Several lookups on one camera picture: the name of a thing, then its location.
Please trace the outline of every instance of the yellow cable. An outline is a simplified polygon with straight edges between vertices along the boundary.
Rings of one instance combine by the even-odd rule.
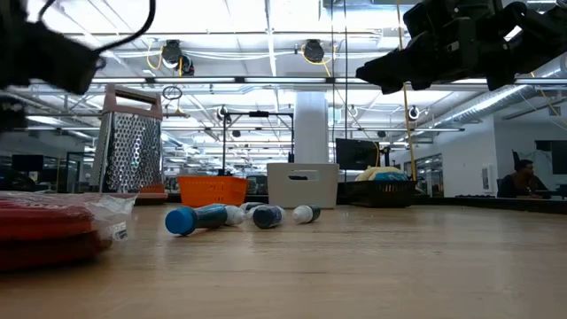
[[[325,71],[327,71],[327,76],[330,77],[330,72],[329,72],[329,68],[327,67],[327,64],[323,63],[322,65],[325,66]]]
[[[150,40],[150,45],[148,46],[148,53],[150,53],[151,50],[151,45],[153,44],[153,40]],[[163,53],[163,45],[161,46],[161,49],[159,49],[159,63],[158,66],[154,66],[151,62],[150,62],[150,55],[148,54],[145,57],[146,62],[148,62],[148,66],[151,67],[154,70],[159,69],[159,67],[161,66],[161,54]]]
[[[400,50],[403,49],[403,41],[401,40],[401,14],[400,14],[400,0],[396,0],[396,10],[398,11],[398,37],[400,38]],[[411,138],[411,129],[409,127],[409,113],[408,113],[408,91],[406,90],[406,83],[404,82],[404,108],[406,110],[406,131],[408,132],[409,144],[409,157],[411,158],[411,176],[415,182],[416,176],[416,158],[414,157],[414,144]]]
[[[535,78],[535,74],[533,74],[533,72],[530,72],[530,74],[532,75],[532,78]],[[567,126],[567,121],[562,119],[561,114],[559,114],[559,112],[551,105],[551,103],[549,103],[549,98],[545,94],[543,89],[540,89],[540,92],[541,92],[541,95],[546,99],[546,103],[548,104],[549,108],[553,111],[553,113],[555,113],[555,115],[559,116],[559,120],[563,123],[563,125]]]

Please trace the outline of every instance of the table surface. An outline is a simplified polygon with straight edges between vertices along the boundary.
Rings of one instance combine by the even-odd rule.
[[[564,215],[342,206],[175,237],[172,207],[136,207],[128,242],[98,261],[0,274],[0,317],[567,316]]]

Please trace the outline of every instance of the black crate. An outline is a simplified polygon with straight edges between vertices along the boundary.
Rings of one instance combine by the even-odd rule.
[[[414,181],[362,181],[344,183],[346,200],[365,207],[408,207],[414,203]]]

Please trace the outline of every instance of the computer monitor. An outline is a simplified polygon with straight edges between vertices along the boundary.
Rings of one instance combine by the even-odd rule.
[[[43,170],[43,155],[12,155],[12,169],[17,172],[40,172]]]
[[[364,170],[377,163],[378,150],[370,141],[336,138],[335,144],[340,169]]]

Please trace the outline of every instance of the red fabric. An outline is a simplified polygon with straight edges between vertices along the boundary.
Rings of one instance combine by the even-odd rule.
[[[92,215],[83,206],[23,206],[16,200],[0,200],[0,242],[62,238],[92,230]]]
[[[112,241],[100,239],[92,213],[77,200],[0,196],[0,270],[93,258],[110,247]]]
[[[94,258],[111,244],[111,240],[100,240],[95,231],[67,238],[0,242],[0,271]]]

